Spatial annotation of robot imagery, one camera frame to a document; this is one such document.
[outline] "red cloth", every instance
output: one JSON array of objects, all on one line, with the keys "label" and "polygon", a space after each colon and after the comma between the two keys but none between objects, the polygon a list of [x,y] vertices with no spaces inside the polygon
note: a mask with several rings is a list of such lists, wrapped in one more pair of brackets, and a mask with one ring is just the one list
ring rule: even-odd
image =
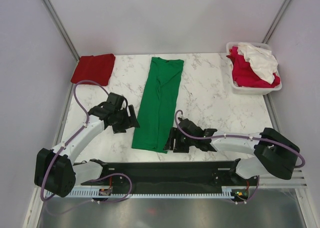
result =
[{"label": "red cloth", "polygon": [[280,84],[280,78],[276,74],[273,74],[274,81],[272,84],[259,78],[250,67],[250,63],[245,61],[244,56],[238,54],[238,47],[233,47],[227,57],[233,63],[232,78],[239,87],[274,88]]},{"label": "red cloth", "polygon": [[76,84],[82,80],[91,80],[102,86],[106,86],[114,69],[115,60],[116,58],[113,54],[82,56],[71,78],[71,82]]}]

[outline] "white basket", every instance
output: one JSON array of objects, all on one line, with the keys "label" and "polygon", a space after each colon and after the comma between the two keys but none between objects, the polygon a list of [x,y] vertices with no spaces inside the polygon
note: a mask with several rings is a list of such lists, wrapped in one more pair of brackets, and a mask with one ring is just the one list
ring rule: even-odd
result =
[{"label": "white basket", "polygon": [[[232,49],[233,46],[238,46],[238,43],[241,42],[229,42],[226,44],[226,52],[229,53],[229,50]],[[263,48],[271,51],[271,47],[268,44],[260,44],[260,43],[250,43],[258,48]],[[250,87],[239,87],[236,83],[234,83],[234,80],[232,78],[232,69],[234,68],[232,62],[230,59],[228,59],[228,72],[230,76],[230,83],[232,87],[232,92],[234,94],[257,94],[257,95],[265,95],[270,93],[271,91],[278,91],[282,88],[282,82],[280,81],[280,84],[278,86],[275,86],[274,88],[250,88]]]}]

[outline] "white marble surface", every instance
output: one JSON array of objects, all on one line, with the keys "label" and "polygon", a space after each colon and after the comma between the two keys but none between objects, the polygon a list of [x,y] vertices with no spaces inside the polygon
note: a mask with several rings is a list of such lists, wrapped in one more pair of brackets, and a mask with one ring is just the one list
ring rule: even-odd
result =
[{"label": "white marble surface", "polygon": [[[138,115],[141,98],[148,77],[151,57],[182,59],[184,67],[176,103],[201,128],[216,128],[226,132],[253,133],[271,127],[263,96],[236,95],[231,91],[225,54],[168,54],[116,56],[109,85],[110,92],[123,94],[134,105]],[[107,99],[100,87],[79,85],[77,95],[90,109]],[[67,137],[85,119],[85,114],[72,98],[63,137]],[[195,147],[189,154],[168,154],[132,149],[134,129],[125,134],[113,134],[108,127],[80,154],[77,161],[100,159],[104,162],[146,161],[209,161],[246,158],[247,155],[230,152],[202,152]]]}]

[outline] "robotic arm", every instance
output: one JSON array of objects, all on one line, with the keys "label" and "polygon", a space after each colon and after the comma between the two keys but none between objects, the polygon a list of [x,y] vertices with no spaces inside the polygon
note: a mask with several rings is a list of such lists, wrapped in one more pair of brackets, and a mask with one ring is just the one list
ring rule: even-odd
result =
[{"label": "robotic arm", "polygon": [[298,156],[302,158],[295,144],[271,128],[245,135],[216,129],[202,130],[188,119],[179,120],[178,128],[170,131],[165,150],[188,153],[189,147],[195,146],[204,152],[233,151],[252,155],[251,158],[234,161],[230,170],[234,183],[268,173],[281,179],[291,179]]},{"label": "robotic arm", "polygon": [[64,150],[59,154],[50,170],[45,183],[45,189],[60,197],[65,197],[75,185],[100,177],[103,167],[98,160],[90,160],[87,163],[74,165],[79,154],[98,134],[103,132],[108,126],[112,126],[114,133],[126,133],[126,129],[140,127],[133,105],[128,106],[126,98],[115,93],[110,93],[107,101],[91,108],[88,114],[88,123],[81,125],[84,126],[84,129],[69,144],[65,145],[65,141],[63,141],[51,150],[43,148],[38,153],[34,176],[34,183],[36,185],[42,185],[50,162],[60,148],[64,147]]},{"label": "robotic arm", "polygon": [[[86,163],[75,164],[79,154],[98,134],[108,126],[112,126],[114,133],[125,133],[128,128],[140,127],[133,106],[128,106],[125,97],[114,93],[109,94],[107,101],[91,108],[88,123],[81,126],[84,126],[82,131],[67,145],[63,141],[51,150],[42,149],[38,153],[34,176],[36,185],[42,186],[49,164],[61,147],[64,147],[49,171],[44,188],[60,197],[67,196],[75,185],[101,176],[103,166],[106,164],[99,160],[93,159]],[[224,133],[216,129],[202,130],[188,119],[180,119],[177,126],[178,128],[171,129],[164,150],[188,153],[189,147],[195,146],[205,152],[234,151],[252,155],[251,158],[234,161],[229,170],[229,176],[235,185],[243,184],[244,180],[253,176],[267,173],[281,179],[291,179],[300,150],[273,129],[265,128],[262,133],[247,136]],[[296,154],[281,147],[283,145],[289,146]]]}]

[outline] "white wall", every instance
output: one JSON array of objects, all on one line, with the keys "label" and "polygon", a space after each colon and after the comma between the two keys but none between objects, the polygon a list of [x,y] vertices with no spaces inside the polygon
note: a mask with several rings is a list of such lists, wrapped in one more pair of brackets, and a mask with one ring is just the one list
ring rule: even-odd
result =
[{"label": "white wall", "polygon": [[306,159],[303,169],[320,214],[320,2],[293,0],[270,45],[283,88],[272,93],[282,132]]},{"label": "white wall", "polygon": [[41,0],[0,0],[0,227],[22,226],[75,65]]},{"label": "white wall", "polygon": [[80,55],[225,52],[261,42],[283,0],[51,0]]}]

